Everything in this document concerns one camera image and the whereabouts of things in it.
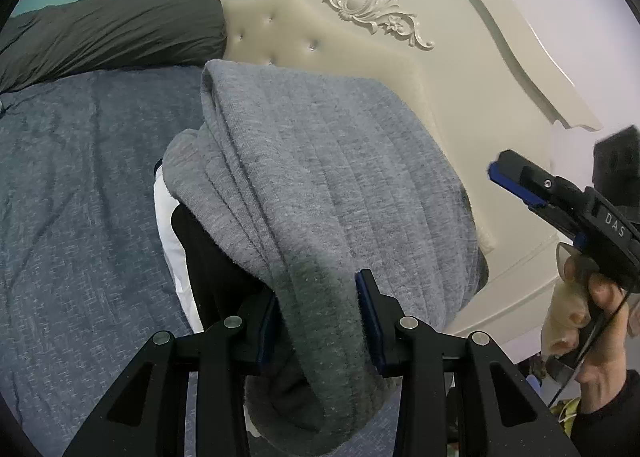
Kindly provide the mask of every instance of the black sleeve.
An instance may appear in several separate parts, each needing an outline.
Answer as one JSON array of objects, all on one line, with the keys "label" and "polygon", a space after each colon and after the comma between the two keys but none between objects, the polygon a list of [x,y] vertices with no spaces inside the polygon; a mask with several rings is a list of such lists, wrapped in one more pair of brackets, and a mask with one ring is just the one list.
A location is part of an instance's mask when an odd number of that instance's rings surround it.
[{"label": "black sleeve", "polygon": [[608,405],[579,413],[571,433],[582,457],[640,456],[640,376],[627,371],[625,386]]}]

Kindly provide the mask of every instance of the blue gray bed sheet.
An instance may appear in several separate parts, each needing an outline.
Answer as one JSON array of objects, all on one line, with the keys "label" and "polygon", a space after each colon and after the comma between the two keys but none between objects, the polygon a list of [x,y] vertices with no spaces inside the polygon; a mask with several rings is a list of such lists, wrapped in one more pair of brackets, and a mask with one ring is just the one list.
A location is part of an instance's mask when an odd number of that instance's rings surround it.
[{"label": "blue gray bed sheet", "polygon": [[153,332],[190,332],[153,168],[202,123],[200,73],[95,71],[0,96],[0,393],[44,457]]}]

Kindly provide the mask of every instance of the headboard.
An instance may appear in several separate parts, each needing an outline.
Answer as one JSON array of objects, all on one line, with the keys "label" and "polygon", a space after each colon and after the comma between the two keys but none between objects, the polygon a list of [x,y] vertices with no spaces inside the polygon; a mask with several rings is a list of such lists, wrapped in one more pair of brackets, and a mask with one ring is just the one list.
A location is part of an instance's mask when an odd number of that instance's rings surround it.
[{"label": "headboard", "polygon": [[375,78],[404,100],[459,174],[490,284],[447,331],[509,341],[542,323],[558,235],[488,181],[513,148],[549,166],[548,136],[600,127],[511,0],[221,0],[225,57]]}]

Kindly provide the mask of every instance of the pillowcase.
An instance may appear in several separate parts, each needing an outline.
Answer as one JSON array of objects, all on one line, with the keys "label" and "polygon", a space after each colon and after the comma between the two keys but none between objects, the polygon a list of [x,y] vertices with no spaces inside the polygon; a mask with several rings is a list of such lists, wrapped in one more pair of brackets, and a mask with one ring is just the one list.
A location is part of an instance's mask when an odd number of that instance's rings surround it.
[{"label": "pillowcase", "polygon": [[203,66],[225,47],[220,0],[79,0],[9,18],[0,93],[97,69]]}]

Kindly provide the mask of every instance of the gray fabric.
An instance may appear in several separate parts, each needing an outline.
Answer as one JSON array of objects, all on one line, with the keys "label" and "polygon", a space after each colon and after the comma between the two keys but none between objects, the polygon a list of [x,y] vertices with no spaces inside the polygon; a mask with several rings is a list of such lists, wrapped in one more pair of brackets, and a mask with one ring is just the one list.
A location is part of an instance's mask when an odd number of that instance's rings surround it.
[{"label": "gray fabric", "polygon": [[97,69],[203,66],[222,58],[219,0],[79,0],[9,18],[0,93]]},{"label": "gray fabric", "polygon": [[203,126],[163,173],[213,240],[280,302],[295,353],[249,379],[252,421],[322,455],[393,389],[366,354],[354,273],[441,328],[486,279],[465,192],[414,114],[373,80],[211,61]]},{"label": "gray fabric", "polygon": [[0,392],[44,457],[153,332],[190,332],[153,167],[202,122],[201,72],[98,71],[0,96]]}]

